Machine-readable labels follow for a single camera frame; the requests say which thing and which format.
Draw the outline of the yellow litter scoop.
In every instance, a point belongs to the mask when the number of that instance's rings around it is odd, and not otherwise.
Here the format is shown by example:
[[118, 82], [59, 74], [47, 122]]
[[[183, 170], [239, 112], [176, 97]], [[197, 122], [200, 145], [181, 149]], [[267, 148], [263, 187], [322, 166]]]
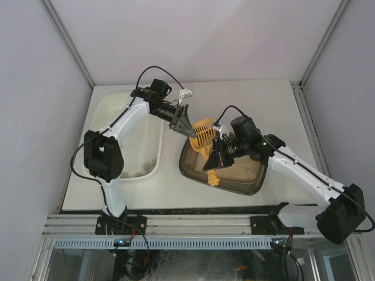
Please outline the yellow litter scoop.
[[196, 137], [189, 138], [190, 145], [194, 151], [207, 161], [212, 152], [213, 139], [216, 137], [216, 131], [213, 129], [213, 121], [211, 118], [206, 118], [196, 122], [192, 126]]

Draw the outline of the dark brown litter box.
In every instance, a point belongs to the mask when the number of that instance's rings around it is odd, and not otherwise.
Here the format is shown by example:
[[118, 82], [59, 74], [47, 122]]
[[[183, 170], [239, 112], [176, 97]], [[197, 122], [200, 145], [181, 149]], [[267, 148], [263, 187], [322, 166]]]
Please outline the dark brown litter box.
[[[180, 154], [180, 173], [188, 179], [208, 185], [208, 175], [202, 170], [204, 164], [202, 155], [191, 147], [187, 139]], [[244, 156], [236, 158], [232, 166], [215, 172], [219, 178], [216, 188], [252, 196], [262, 187], [267, 168], [251, 160], [249, 156]]]

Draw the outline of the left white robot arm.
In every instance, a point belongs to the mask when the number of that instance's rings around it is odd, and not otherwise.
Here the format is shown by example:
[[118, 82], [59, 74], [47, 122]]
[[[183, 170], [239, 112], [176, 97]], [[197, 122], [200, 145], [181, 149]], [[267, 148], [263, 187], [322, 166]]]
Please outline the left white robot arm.
[[84, 135], [83, 165], [94, 180], [99, 182], [103, 193], [103, 211], [112, 217], [123, 215], [126, 204], [122, 199], [119, 178], [124, 168], [120, 144], [133, 128], [148, 114], [169, 122], [169, 128], [186, 137], [195, 138], [193, 126], [188, 116], [188, 105], [182, 100], [193, 95], [191, 89], [179, 91], [178, 104], [165, 102], [171, 87], [137, 87], [128, 102], [110, 123], [99, 131], [89, 130]]

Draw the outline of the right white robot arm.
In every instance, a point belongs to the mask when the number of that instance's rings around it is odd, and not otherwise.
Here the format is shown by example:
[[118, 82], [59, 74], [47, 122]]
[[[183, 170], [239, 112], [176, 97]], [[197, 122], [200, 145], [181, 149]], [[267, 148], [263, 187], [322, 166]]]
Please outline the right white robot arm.
[[243, 136], [213, 140], [212, 151], [203, 170], [230, 167], [238, 157], [249, 156], [296, 182], [315, 203], [313, 206], [281, 203], [269, 214], [273, 228], [314, 228], [330, 242], [342, 244], [365, 220], [363, 190], [325, 176], [299, 158], [275, 135]]

